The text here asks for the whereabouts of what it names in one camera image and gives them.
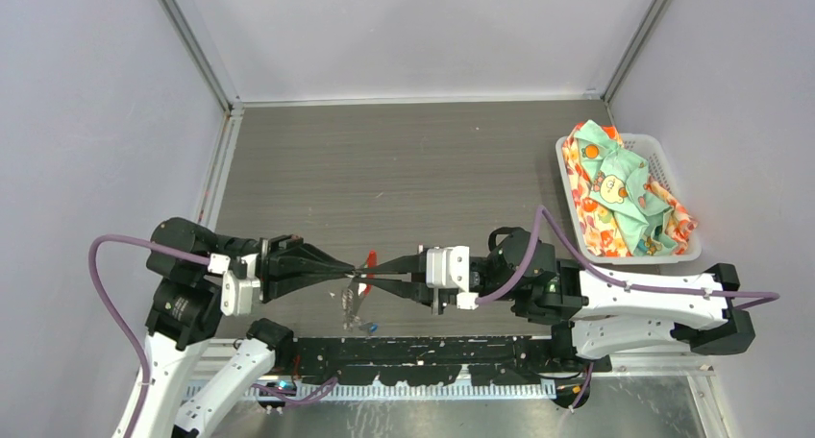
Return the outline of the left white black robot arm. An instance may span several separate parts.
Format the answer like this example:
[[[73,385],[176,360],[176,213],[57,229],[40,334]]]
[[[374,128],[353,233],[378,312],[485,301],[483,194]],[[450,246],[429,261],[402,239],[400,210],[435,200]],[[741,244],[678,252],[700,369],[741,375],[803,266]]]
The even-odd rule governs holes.
[[[148,249],[146,267],[161,278],[142,342],[101,284],[97,254],[107,242]],[[118,234],[98,237],[88,252],[88,268],[139,362],[116,437],[210,436],[253,383],[268,373],[286,373],[295,359],[292,330],[260,318],[250,325],[232,360],[183,402],[187,383],[222,318],[248,314],[254,304],[345,278],[355,270],[297,235],[238,238],[181,217],[161,222],[148,240]]]

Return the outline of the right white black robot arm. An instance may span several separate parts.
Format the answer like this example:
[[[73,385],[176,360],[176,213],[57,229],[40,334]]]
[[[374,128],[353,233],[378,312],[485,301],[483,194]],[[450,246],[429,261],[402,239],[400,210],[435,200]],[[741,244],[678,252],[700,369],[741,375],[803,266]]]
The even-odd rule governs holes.
[[[465,246],[433,247],[357,271],[353,280],[435,313],[475,310],[519,270],[530,239],[522,228],[501,227],[490,233],[486,256]],[[501,299],[515,316],[550,327],[550,361],[568,372],[584,360],[674,342],[702,355],[744,353],[755,329],[729,296],[737,284],[729,264],[690,277],[627,273],[558,259],[553,245],[538,242]]]

